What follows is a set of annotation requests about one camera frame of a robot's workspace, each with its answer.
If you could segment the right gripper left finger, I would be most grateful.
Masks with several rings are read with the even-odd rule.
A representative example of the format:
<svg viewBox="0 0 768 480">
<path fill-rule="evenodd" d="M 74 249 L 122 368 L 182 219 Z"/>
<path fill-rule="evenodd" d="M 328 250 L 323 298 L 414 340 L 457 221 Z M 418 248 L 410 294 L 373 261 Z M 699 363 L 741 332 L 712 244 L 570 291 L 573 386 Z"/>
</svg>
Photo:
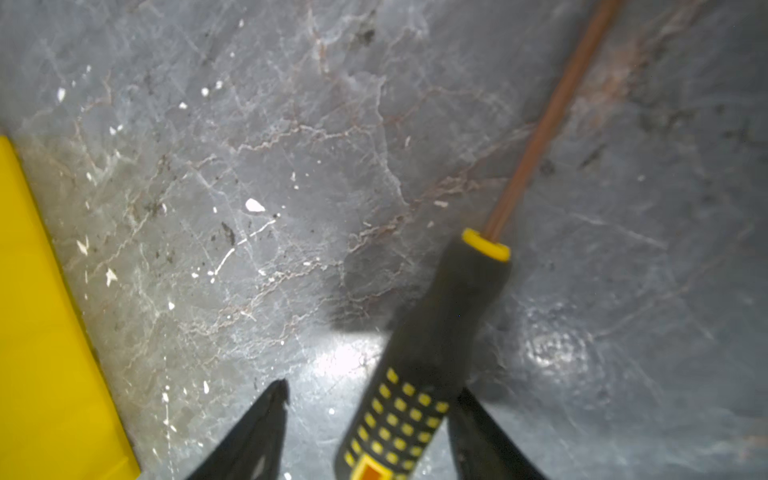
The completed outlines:
<svg viewBox="0 0 768 480">
<path fill-rule="evenodd" d="M 288 381 L 273 381 L 188 479 L 277 479 L 288 404 Z"/>
</svg>

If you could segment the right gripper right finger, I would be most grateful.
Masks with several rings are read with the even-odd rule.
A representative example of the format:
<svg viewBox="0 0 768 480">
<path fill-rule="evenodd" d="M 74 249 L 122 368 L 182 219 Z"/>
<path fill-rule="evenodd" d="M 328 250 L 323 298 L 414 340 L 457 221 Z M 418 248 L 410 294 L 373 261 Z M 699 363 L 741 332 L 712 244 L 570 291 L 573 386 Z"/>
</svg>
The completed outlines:
<svg viewBox="0 0 768 480">
<path fill-rule="evenodd" d="M 459 479 L 546 479 L 467 387 L 448 412 L 448 435 Z"/>
</svg>

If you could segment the black yellow handled screwdriver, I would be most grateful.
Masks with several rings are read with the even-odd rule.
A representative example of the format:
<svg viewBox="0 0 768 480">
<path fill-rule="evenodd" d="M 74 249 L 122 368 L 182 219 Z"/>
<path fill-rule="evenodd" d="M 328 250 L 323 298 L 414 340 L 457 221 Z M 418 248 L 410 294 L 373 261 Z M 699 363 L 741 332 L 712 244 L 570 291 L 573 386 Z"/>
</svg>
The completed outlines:
<svg viewBox="0 0 768 480">
<path fill-rule="evenodd" d="M 408 478 L 451 412 L 481 317 L 511 272 L 502 230 L 620 7 L 596 7 L 485 226 L 448 246 L 426 294 L 393 331 L 337 452 L 337 478 Z"/>
</svg>

